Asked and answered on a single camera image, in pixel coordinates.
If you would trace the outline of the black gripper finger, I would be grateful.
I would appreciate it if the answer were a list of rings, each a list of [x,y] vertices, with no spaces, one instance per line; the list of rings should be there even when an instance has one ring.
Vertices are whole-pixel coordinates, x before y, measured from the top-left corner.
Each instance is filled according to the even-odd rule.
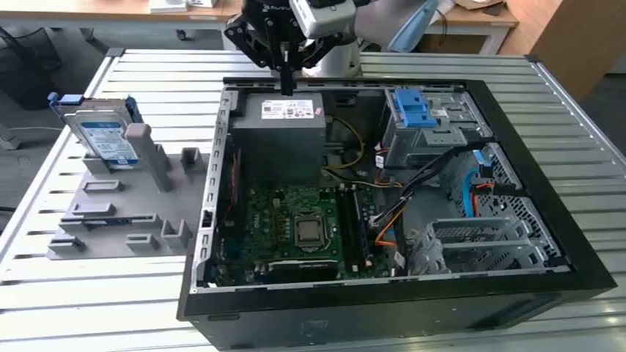
[[[289,95],[296,88],[295,72],[303,68],[312,68],[340,42],[341,33],[321,37],[304,47],[297,43],[289,43]]]
[[[281,44],[274,40],[269,44],[257,41],[254,30],[242,15],[236,15],[226,23],[224,34],[232,44],[258,67],[268,67],[280,78],[281,95],[289,95],[289,68],[284,59]]]

